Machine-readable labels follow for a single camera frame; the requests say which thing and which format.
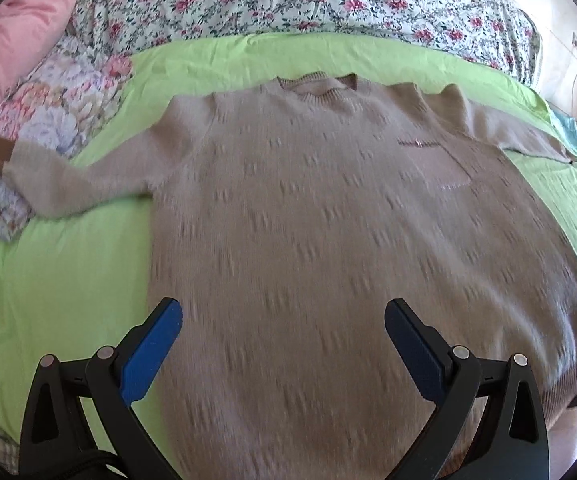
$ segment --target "bed sheet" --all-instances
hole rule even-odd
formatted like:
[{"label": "bed sheet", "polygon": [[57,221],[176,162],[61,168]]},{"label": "bed sheet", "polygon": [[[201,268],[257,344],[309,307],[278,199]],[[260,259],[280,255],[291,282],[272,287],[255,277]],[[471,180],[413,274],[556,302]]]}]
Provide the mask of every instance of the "bed sheet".
[{"label": "bed sheet", "polygon": [[[414,81],[438,92],[457,83],[468,97],[549,133],[549,108],[502,72],[392,40],[338,34],[264,34],[178,41],[133,57],[136,75],[124,104],[75,164],[91,164],[152,124],[177,93],[249,87],[276,75],[356,72],[385,84]],[[564,228],[577,253],[577,164],[509,153]],[[0,241],[0,427],[19,439],[25,399],[38,360],[83,358],[116,344],[154,305],[146,305],[150,201],[127,198],[58,221],[33,219],[11,244]],[[134,409],[171,456],[159,412],[157,381]],[[90,404],[92,431],[108,442]]]},{"label": "bed sheet", "polygon": [[71,23],[85,43],[129,54],[205,36],[367,34],[449,52],[529,86],[541,41],[511,0],[78,0]]}]

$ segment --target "silver screw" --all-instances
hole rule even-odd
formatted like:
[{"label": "silver screw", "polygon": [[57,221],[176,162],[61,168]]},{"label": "silver screw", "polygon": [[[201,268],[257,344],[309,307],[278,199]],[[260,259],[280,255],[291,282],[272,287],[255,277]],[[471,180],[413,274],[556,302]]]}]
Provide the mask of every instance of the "silver screw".
[{"label": "silver screw", "polygon": [[515,354],[513,360],[520,366],[526,366],[528,364],[528,359],[524,354]]},{"label": "silver screw", "polygon": [[453,354],[455,354],[455,357],[459,359],[468,359],[471,355],[471,352],[465,346],[456,346],[453,348]]},{"label": "silver screw", "polygon": [[113,357],[113,352],[115,349],[112,346],[103,346],[99,350],[97,350],[97,357],[100,359],[109,359]]},{"label": "silver screw", "polygon": [[40,359],[40,366],[43,368],[48,368],[55,361],[55,356],[53,354],[46,354]]}]

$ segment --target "sweater pocket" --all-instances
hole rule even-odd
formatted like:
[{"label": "sweater pocket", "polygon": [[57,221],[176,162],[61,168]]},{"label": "sweater pocket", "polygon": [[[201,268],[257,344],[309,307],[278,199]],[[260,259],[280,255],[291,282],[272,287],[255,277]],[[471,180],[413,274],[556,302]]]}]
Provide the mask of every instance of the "sweater pocket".
[{"label": "sweater pocket", "polygon": [[440,143],[400,140],[399,144],[428,187],[454,189],[471,183],[469,173]]}]

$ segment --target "brown sweater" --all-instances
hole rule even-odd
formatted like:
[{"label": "brown sweater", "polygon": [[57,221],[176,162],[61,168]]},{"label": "brown sweater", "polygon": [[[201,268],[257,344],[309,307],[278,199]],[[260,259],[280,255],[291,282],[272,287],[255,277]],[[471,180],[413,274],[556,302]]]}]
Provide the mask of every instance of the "brown sweater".
[{"label": "brown sweater", "polygon": [[153,196],[149,304],[185,311],[160,387],[186,480],[375,480],[432,410],[392,298],[480,357],[526,354],[549,422],[577,393],[577,257],[502,149],[571,162],[456,86],[313,74],[177,96],[88,168],[18,142],[4,175],[51,218]]}]

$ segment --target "sweater's left sleeve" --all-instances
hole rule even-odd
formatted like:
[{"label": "sweater's left sleeve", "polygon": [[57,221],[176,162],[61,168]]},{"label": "sweater's left sleeve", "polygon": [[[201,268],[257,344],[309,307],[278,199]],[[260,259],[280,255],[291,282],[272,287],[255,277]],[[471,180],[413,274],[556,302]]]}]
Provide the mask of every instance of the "sweater's left sleeve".
[{"label": "sweater's left sleeve", "polygon": [[34,142],[19,140],[4,179],[40,216],[59,218],[113,198],[149,194],[185,160],[214,116],[212,97],[179,96],[150,128],[84,168]]},{"label": "sweater's left sleeve", "polygon": [[502,150],[559,162],[577,162],[577,156],[553,136],[495,108],[469,101],[457,85],[440,94],[424,94],[437,120],[454,134],[478,139]]}]

